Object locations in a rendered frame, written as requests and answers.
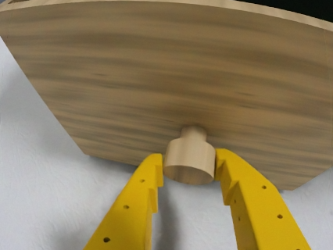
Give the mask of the wooden drawer front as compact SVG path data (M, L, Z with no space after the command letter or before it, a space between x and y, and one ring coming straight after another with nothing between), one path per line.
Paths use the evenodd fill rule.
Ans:
M0 37L85 155L202 185L225 148L286 191L333 166L333 0L5 0Z

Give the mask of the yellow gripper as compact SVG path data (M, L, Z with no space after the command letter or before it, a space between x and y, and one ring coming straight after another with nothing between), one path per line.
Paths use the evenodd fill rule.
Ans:
M231 208L238 250L312 250L277 188L245 160L215 148L214 180ZM83 250L152 250L163 156L145 158Z

